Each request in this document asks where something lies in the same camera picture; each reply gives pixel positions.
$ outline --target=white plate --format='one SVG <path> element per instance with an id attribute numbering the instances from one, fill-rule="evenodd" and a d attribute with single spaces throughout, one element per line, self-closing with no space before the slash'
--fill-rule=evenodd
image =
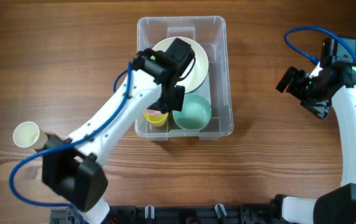
<path id="1" fill-rule="evenodd" d="M 198 87 L 204 82 L 208 72 L 208 58 L 202 46 L 200 46 L 196 41 L 186 37 L 170 37 L 156 44 L 153 47 L 153 50 L 162 50 L 165 52 L 176 38 L 180 38 L 181 40 L 190 44 L 193 51 L 195 52 L 195 58 L 196 58 L 195 67 L 190 72 L 188 77 L 186 77 L 186 79 L 177 83 L 177 85 L 181 85 L 185 87 L 185 93 L 192 93 L 193 91 L 198 89 Z M 184 77 L 186 75 L 186 73 L 192 67 L 192 64 L 193 64 L 193 60 L 186 68 L 184 74 L 181 77 Z"/>

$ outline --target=yellow cup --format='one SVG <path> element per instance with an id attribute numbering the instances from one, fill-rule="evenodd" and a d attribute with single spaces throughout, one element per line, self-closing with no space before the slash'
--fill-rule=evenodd
<path id="1" fill-rule="evenodd" d="M 168 113 L 162 114 L 160 111 L 145 110 L 143 116 L 152 126 L 160 127 L 166 123 Z"/>

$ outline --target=green bowl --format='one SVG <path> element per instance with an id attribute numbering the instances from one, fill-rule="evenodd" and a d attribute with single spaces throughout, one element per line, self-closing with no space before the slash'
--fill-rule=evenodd
<path id="1" fill-rule="evenodd" d="M 186 94 L 182 111 L 172 111 L 172 117 L 182 129 L 200 130 L 210 122 L 211 106 L 198 94 Z"/>

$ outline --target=wood grain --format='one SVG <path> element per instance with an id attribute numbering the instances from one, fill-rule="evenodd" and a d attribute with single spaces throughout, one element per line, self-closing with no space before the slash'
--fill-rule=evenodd
<path id="1" fill-rule="evenodd" d="M 275 194 L 318 197 L 339 186 L 335 114 L 318 120 L 274 88 L 289 66 L 312 69 L 285 46 L 284 32 L 316 25 L 356 37 L 356 1 L 18 2 L 0 4 L 0 223 L 49 217 L 48 209 L 25 205 L 8 189 L 13 166 L 33 153 L 14 145 L 14 128 L 30 120 L 66 136 L 87 121 L 132 60 L 144 16 L 225 18 L 235 130 L 218 141 L 151 142 L 131 128 L 105 167 L 110 204 L 234 205 L 268 202 Z M 291 40 L 319 55 L 323 38 L 302 32 Z M 34 200 L 62 201 L 40 172 L 40 160 L 23 167 L 19 190 Z"/>

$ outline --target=gray plastic bin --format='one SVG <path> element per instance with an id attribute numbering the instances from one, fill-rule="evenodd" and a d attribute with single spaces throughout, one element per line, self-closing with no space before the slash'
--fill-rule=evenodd
<path id="1" fill-rule="evenodd" d="M 225 20 L 220 16 L 190 16 L 144 17 L 138 21 L 138 50 L 153 47 L 168 37 L 188 37 L 204 48 L 209 62 L 208 75 L 194 93 L 209 100 L 212 117 L 202 130 L 183 130 L 175 124 L 172 113 L 161 127 L 149 125 L 141 116 L 135 121 L 137 135 L 155 141 L 165 141 L 171 137 L 197 136 L 200 139 L 218 139 L 228 136 L 233 131 L 233 114 Z"/>

